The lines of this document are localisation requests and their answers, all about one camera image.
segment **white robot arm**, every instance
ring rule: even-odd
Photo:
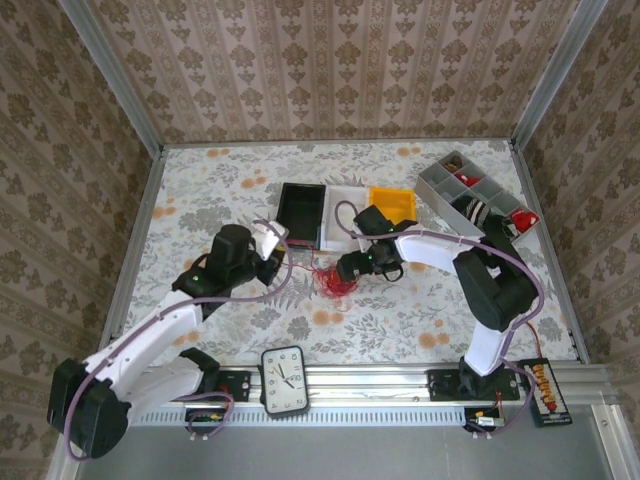
[[[281,238],[286,237],[282,226],[276,222],[269,225]],[[275,250],[278,241],[266,226],[258,226],[254,235],[240,225],[223,226],[214,237],[211,252],[178,277],[172,291],[145,319],[84,362],[67,359],[56,368],[49,423],[63,433],[70,419],[67,433],[71,441],[90,458],[99,458],[145,412],[200,390],[210,391],[220,365],[195,348],[160,368],[147,369],[173,341],[197,328],[222,305],[194,305],[190,301],[228,298],[233,288],[253,278],[270,285],[284,255]],[[74,398],[77,406],[71,408]]]
[[[370,243],[366,251],[340,258],[338,274],[345,282],[371,273],[396,281],[403,274],[403,262],[431,265],[458,276],[477,320],[469,349],[460,360],[461,386],[471,397],[481,396],[493,388],[492,374],[503,364],[505,344],[513,335],[512,323],[527,312],[538,297],[536,285],[525,272],[504,258],[523,263],[510,240],[501,232],[492,232],[482,238],[466,237],[466,242],[456,243],[450,238],[438,238],[437,232],[429,232],[415,222],[393,225],[373,205],[355,216],[354,225],[364,236],[393,233],[388,235],[391,238]],[[502,257],[474,244],[497,250]],[[399,275],[395,280],[389,278],[392,272]]]

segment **wallpaper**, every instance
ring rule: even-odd
[[[578,0],[88,0],[166,144],[508,137]]]
[[[590,353],[640,446],[640,2],[611,0],[525,157]]]
[[[149,157],[55,2],[0,2],[0,478],[43,478],[59,362],[98,345]]]

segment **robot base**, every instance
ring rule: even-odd
[[[436,369],[427,371],[429,400],[432,402],[451,401],[495,401],[496,390],[500,391],[502,400],[519,400],[518,380],[515,372],[501,368],[493,372],[486,386],[472,394],[463,387],[460,380],[460,369]]]

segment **metal frame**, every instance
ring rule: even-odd
[[[613,478],[640,478],[640,462],[620,405],[594,405],[592,411]]]
[[[86,0],[60,0],[60,5],[89,50],[91,58],[98,65],[149,155],[152,159],[158,158],[162,150],[162,137],[147,115],[144,103],[136,94],[126,70],[113,53],[91,7]]]
[[[333,138],[330,140],[265,140],[259,142],[246,141],[246,142],[223,142],[223,143],[168,143],[164,145],[165,149],[169,150],[182,150],[185,148],[223,148],[223,147],[278,147],[281,145],[332,145],[332,144],[346,144],[351,145],[354,143],[410,143],[410,142],[491,142],[508,140],[505,137],[485,137],[485,138]]]
[[[540,215],[540,224],[537,227],[538,239],[540,240],[540,245],[542,246],[542,253],[549,266],[549,275],[551,276],[553,286],[556,289],[556,293],[558,294],[558,299],[560,300],[560,305],[567,317],[567,323],[569,324],[569,329],[573,334],[576,350],[578,351],[580,360],[582,360],[584,363],[590,363],[591,359],[589,358],[587,345],[585,344],[584,338],[580,333],[581,332],[580,324],[578,323],[576,312],[573,309],[573,303],[571,303],[571,297],[569,297],[569,291],[567,290],[567,285],[562,275],[562,269],[560,268],[558,257],[556,256],[555,249],[553,248],[553,242],[551,241],[551,234],[549,233],[549,229],[547,228],[544,215],[542,215],[542,206],[540,205],[540,200],[538,199],[538,194],[536,193],[536,189],[533,186],[533,180],[531,178],[531,174],[529,173],[529,169],[527,168],[524,155],[522,154],[522,150],[516,145],[514,145],[513,141],[509,142],[509,147],[511,148],[511,156],[513,158],[513,163],[516,166],[518,177],[520,177],[520,182],[522,183],[522,190],[524,192],[524,196],[527,200],[527,203],[533,208],[535,212],[537,212]]]
[[[162,184],[162,174],[166,164],[166,150],[159,152],[154,162],[151,163],[151,170],[147,178],[147,184],[144,188],[142,199],[140,200],[140,208],[136,215],[136,221],[131,230],[127,253],[122,263],[122,270],[118,277],[118,283],[113,293],[113,300],[109,306],[107,319],[102,331],[100,339],[100,347],[106,347],[114,338],[122,334],[122,327],[127,318],[131,296],[133,295],[133,287],[136,283],[138,270],[140,268],[140,259],[144,251],[144,245],[147,241],[147,232],[151,224],[153,209],[155,208],[156,198]]]
[[[520,148],[531,139],[606,5],[607,0],[578,4],[513,132],[512,138]]]
[[[203,406],[209,410],[211,405]],[[132,427],[186,427],[184,405],[164,406],[145,414]],[[225,427],[434,427],[465,424],[464,407],[311,407],[294,417],[270,418],[261,405],[240,404]]]
[[[67,456],[62,436],[58,437],[46,480],[74,480],[78,476],[79,468],[80,464]]]
[[[567,405],[608,405],[615,402],[604,365],[579,362],[552,362],[551,366]],[[306,367],[309,398],[313,407],[464,407],[486,406],[493,402],[432,402],[427,388],[426,372],[432,369],[457,369],[453,363],[400,365],[310,365]],[[251,372],[251,392],[247,406],[259,407],[262,385],[256,367],[233,366],[222,370]],[[505,405],[521,405],[518,401]],[[211,402],[170,402],[167,407],[202,408]]]

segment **clock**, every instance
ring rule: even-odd
[[[309,410],[302,349],[274,348],[262,353],[261,402],[271,418],[301,415]]]

